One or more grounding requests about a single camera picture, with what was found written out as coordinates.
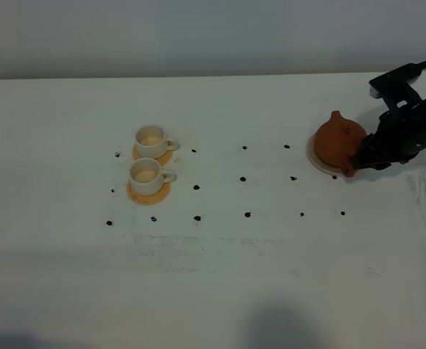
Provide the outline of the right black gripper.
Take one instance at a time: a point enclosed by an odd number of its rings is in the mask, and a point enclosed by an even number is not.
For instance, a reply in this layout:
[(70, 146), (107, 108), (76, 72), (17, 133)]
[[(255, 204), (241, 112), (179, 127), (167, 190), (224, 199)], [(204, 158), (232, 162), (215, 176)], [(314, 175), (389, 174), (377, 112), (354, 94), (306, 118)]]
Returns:
[(350, 157), (355, 169), (383, 170), (393, 163), (405, 164), (426, 149), (426, 107), (417, 105), (379, 118), (374, 134), (367, 135)]

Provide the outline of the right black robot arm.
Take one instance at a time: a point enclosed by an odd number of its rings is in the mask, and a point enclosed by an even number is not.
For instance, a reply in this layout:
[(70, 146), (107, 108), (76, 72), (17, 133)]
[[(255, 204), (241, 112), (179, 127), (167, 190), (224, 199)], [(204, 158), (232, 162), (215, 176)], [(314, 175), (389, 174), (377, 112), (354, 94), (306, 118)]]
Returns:
[(393, 104), (379, 117), (375, 133), (367, 135), (350, 158), (355, 169), (382, 170), (405, 164), (426, 149), (426, 99), (400, 108)]

